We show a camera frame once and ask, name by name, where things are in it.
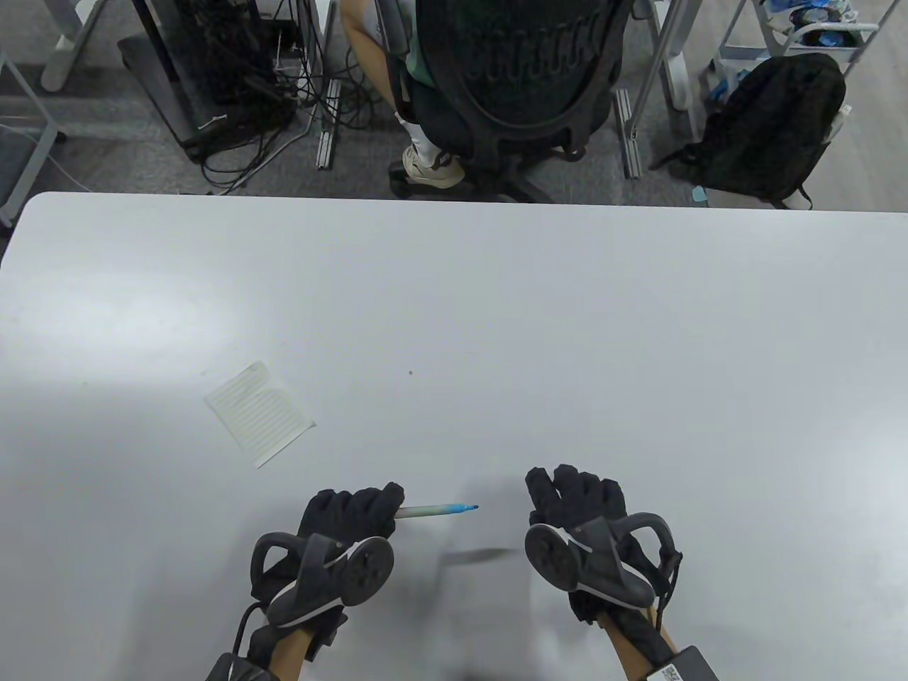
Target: pen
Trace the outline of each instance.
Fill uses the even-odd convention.
[[[479,506],[467,506],[466,504],[442,504],[441,506],[410,506],[401,508],[394,516],[395,519],[402,518],[425,518],[427,516],[449,516],[452,513],[466,513],[469,510],[476,510]]]

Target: green shirt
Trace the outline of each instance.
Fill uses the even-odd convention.
[[[422,50],[419,49],[415,7],[411,3],[401,2],[400,13],[403,15],[404,22],[410,24],[410,53],[407,54],[407,70],[414,80],[429,87],[435,87],[435,81],[429,75],[429,68],[426,66],[426,60],[422,56]]]

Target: hand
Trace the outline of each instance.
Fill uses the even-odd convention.
[[[577,528],[589,520],[605,517],[618,520],[627,516],[624,493],[614,480],[600,480],[592,473],[578,473],[573,466],[562,464],[551,479],[544,469],[532,469],[527,474],[527,490],[533,500],[529,524],[544,523],[556,528]],[[656,592],[666,592],[667,580],[644,554],[632,535],[617,543],[618,557],[646,577]],[[568,595],[571,609],[581,622],[592,624],[609,610],[609,604],[587,591],[572,591]]]
[[[361,489],[355,494],[323,489],[302,514],[297,536],[323,535],[339,541],[343,549],[370,537],[389,538],[394,532],[394,515],[403,503],[403,488],[389,482],[385,489]],[[252,597],[265,609],[282,589],[293,582],[300,571],[300,557],[295,553],[275,563],[261,578],[252,584]],[[312,660],[318,649],[330,645],[338,628],[347,621],[343,606],[333,607],[299,627],[272,627],[266,625],[252,633],[249,659],[261,668],[267,668],[277,643],[297,629],[312,634],[312,643],[306,659]]]

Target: chair backrest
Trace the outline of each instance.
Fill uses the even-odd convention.
[[[496,167],[502,142],[564,138],[565,131],[567,150],[583,149],[596,99],[621,58],[632,4],[417,0],[422,56],[472,134],[473,163]]]

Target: white table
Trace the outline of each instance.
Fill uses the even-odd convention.
[[[401,521],[311,676],[618,679],[522,557],[437,570],[521,547],[523,475],[569,461],[669,520],[666,622],[721,679],[897,678],[906,250],[895,214],[38,196],[0,268],[0,677],[201,681],[254,540],[395,479],[482,508]],[[318,426],[256,470],[202,396],[259,359]]]

